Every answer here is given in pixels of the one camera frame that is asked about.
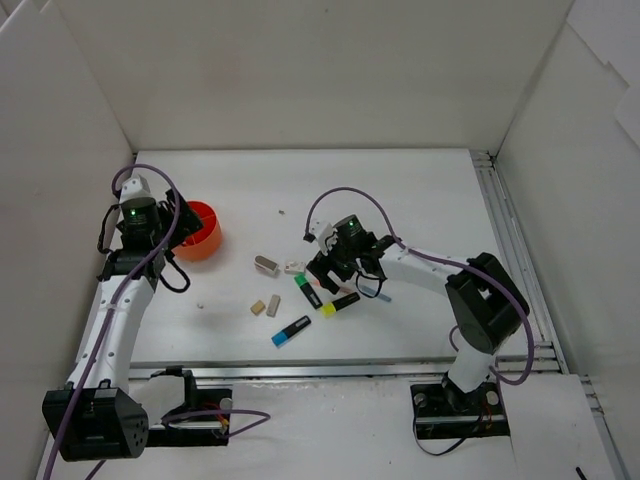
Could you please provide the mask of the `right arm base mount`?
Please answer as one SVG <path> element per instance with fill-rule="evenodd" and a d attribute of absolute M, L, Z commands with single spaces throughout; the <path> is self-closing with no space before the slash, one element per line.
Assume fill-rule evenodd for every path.
<path fill-rule="evenodd" d="M 493 374 L 467 394 L 445 378 L 411 385 L 410 396 L 413 438 L 430 457 L 450 455 L 470 440 L 511 435 L 501 385 Z"/>

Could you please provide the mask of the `green capped black marker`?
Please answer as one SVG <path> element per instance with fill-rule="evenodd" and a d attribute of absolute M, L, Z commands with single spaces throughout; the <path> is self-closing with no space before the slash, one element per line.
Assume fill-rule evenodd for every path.
<path fill-rule="evenodd" d="M 304 273 L 297 274 L 294 277 L 294 281 L 298 286 L 298 288 L 300 289 L 300 291 L 305 296 L 305 298 L 309 301 L 313 309 L 319 310 L 322 307 L 322 301 L 320 300 L 320 297 L 318 296 L 314 288 L 311 286 L 311 284 L 307 280 L 305 274 Z"/>

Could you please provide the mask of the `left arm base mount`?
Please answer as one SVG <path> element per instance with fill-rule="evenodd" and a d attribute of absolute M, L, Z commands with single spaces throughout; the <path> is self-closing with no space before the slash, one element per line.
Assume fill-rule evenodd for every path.
<path fill-rule="evenodd" d="M 201 386 L 192 371 L 171 367 L 152 373 L 132 398 L 148 416 L 148 448 L 229 443 L 233 395 L 227 386 Z"/>

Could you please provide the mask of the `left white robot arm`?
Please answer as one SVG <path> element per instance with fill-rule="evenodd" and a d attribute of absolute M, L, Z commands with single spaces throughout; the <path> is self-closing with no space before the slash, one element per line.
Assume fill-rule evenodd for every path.
<path fill-rule="evenodd" d="M 100 301 L 76 367 L 63 387 L 45 394 L 42 413 L 67 462 L 137 458 L 154 424 L 153 410 L 128 391 L 131 356 L 144 313 L 173 248 L 203 223 L 173 189 L 162 201 L 121 191 L 121 247 L 98 277 Z"/>

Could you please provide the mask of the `blue slim highlighter pen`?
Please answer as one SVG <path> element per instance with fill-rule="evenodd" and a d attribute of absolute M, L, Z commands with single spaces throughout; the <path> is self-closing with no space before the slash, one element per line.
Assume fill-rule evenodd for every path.
<path fill-rule="evenodd" d="M 375 289 L 369 288 L 366 285 L 360 286 L 358 288 L 359 292 L 368 297 L 368 298 L 376 298 L 383 302 L 391 303 L 392 298 L 382 292 L 376 292 Z"/>

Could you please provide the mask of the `orange slim highlighter pen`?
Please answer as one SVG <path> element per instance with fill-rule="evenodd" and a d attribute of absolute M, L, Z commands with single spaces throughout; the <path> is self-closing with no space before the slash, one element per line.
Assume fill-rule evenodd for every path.
<path fill-rule="evenodd" d="M 317 279 L 310 279 L 309 283 L 311 283 L 314 286 L 318 286 L 318 287 L 324 288 Z M 339 286 L 338 292 L 342 293 L 342 294 L 351 294 L 351 293 L 353 293 L 353 290 L 348 288 L 348 287 L 346 287 L 346 286 Z"/>

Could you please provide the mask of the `blue capped black marker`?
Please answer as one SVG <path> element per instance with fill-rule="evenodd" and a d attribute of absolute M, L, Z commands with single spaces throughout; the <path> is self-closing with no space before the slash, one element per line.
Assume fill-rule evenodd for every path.
<path fill-rule="evenodd" d="M 276 348 L 280 348 L 286 342 L 294 338 L 301 331 L 311 325 L 311 319 L 308 316 L 303 316 L 292 322 L 285 328 L 278 331 L 271 337 L 271 341 Z"/>

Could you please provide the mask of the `yellow capped black marker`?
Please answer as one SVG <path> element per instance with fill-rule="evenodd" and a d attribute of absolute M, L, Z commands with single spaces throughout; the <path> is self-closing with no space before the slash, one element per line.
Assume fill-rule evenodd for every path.
<path fill-rule="evenodd" d="M 325 318 L 329 318 L 335 315 L 337 312 L 353 305 L 361 299 L 360 295 L 357 292 L 353 292 L 347 295 L 344 295 L 340 298 L 333 300 L 332 302 L 324 304 L 320 311 Z"/>

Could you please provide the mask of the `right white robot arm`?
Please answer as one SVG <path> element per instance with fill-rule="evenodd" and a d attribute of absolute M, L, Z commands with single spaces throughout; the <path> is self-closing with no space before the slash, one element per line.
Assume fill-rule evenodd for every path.
<path fill-rule="evenodd" d="M 463 344 L 445 374 L 442 398 L 455 412 L 477 402 L 498 350 L 530 312 L 500 261 L 486 252 L 466 261 L 438 258 L 403 247 L 391 235 L 377 238 L 355 215 L 335 224 L 312 219 L 304 240 L 319 248 L 307 270 L 332 293 L 337 280 L 365 278 L 414 285 L 449 300 Z"/>

